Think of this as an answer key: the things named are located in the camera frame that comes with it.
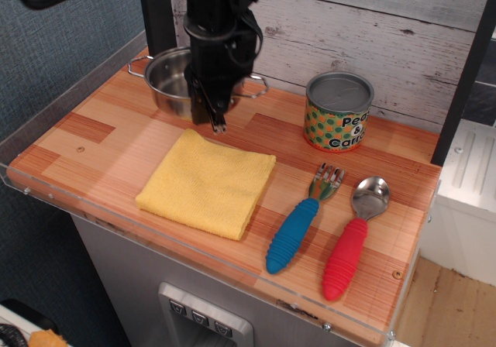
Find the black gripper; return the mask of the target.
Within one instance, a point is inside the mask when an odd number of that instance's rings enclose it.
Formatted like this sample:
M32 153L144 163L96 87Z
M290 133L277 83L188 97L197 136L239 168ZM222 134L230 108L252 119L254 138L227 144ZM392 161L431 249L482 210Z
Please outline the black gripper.
M214 32L186 21L184 29L190 36L191 69L201 87L189 86L191 120L195 125L211 122L215 134L224 134L224 111L233 88L252 72L263 43L261 29L254 21L236 21Z

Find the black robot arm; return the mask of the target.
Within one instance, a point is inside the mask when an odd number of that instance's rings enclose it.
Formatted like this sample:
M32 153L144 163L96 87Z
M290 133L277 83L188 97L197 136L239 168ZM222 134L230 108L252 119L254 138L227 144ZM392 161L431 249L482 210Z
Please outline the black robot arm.
M249 77L263 44L251 4L258 0L187 0L184 30L191 61L184 76L191 96L194 124L210 122L213 132L226 131L236 86Z

